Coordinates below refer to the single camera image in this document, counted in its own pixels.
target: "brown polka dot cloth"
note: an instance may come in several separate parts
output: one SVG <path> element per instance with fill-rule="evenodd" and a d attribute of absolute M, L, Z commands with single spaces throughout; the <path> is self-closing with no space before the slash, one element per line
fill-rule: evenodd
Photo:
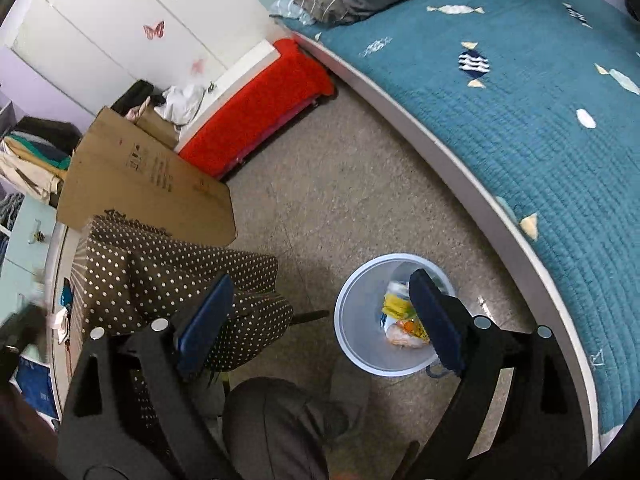
<path fill-rule="evenodd" d="M 174 240 L 115 212 L 95 216 L 82 233 L 71 275 L 72 369 L 94 327 L 119 335 L 171 317 L 200 304 L 219 272 L 234 282 L 234 304 L 206 366 L 224 372 L 251 360 L 289 325 L 292 307 L 275 291 L 277 259 Z"/>

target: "cardboard sheet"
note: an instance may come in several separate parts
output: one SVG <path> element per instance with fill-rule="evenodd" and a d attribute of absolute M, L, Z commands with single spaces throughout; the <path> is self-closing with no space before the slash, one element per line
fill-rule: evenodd
<path fill-rule="evenodd" d="M 109 210 L 196 244 L 226 246 L 236 238 L 225 184 L 103 108 L 72 158 L 56 219 L 82 230 Z"/>

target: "floor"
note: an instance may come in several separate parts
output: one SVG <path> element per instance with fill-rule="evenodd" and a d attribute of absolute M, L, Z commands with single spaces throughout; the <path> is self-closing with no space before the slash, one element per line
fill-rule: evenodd
<path fill-rule="evenodd" d="M 228 180 L 239 250 L 275 254 L 277 288 L 295 312 L 333 310 L 342 284 L 385 253 L 424 256 L 448 274 L 473 314 L 528 332 L 533 318 L 488 241 L 431 168 L 366 102 L 344 85 Z M 333 319 L 289 328 L 230 374 L 280 377 L 326 392 L 340 355 Z M 501 377 L 474 448 L 490 446 L 510 375 Z M 424 444 L 458 380 L 424 373 L 373 379 L 365 431 L 329 453 L 333 479 L 389 480 L 411 440 Z"/>

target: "person's leg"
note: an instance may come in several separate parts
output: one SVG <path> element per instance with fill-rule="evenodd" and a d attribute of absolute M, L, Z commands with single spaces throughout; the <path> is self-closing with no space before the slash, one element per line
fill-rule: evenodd
<path fill-rule="evenodd" d="M 244 480 L 327 480 L 322 445 L 349 428 L 339 404 L 280 379 L 240 384 L 223 415 L 225 446 Z"/>

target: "trash can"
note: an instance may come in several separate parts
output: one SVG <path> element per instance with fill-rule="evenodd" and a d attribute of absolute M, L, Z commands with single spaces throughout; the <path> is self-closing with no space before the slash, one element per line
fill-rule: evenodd
<path fill-rule="evenodd" d="M 402 348 L 386 339 L 380 315 L 386 287 L 391 280 L 408 282 L 417 269 L 427 271 L 448 296 L 455 290 L 440 267 L 415 254 L 385 254 L 362 265 L 342 287 L 335 304 L 334 329 L 338 343 L 358 367 L 382 377 L 401 377 L 434 363 L 432 345 Z"/>

